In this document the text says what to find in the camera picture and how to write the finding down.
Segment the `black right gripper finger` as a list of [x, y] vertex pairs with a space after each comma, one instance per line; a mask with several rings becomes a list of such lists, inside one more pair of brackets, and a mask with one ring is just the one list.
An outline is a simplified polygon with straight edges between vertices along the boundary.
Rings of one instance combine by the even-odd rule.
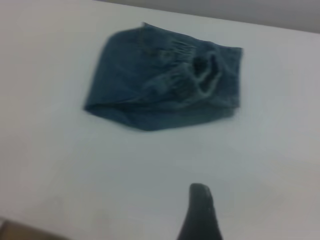
[[222, 240], [212, 193], [202, 183], [189, 187], [186, 216], [177, 237], [179, 240]]

